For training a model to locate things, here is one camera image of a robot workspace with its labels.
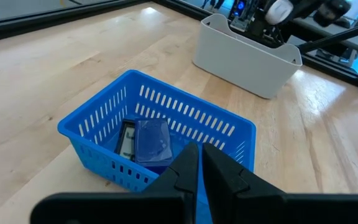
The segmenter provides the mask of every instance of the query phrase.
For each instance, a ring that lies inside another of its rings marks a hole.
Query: wooden tabletop
[[[57,123],[128,69],[253,121],[255,173],[287,192],[358,193],[358,88],[302,67],[264,100],[195,67],[199,21],[146,3],[0,40],[0,223],[55,192],[124,189]]]

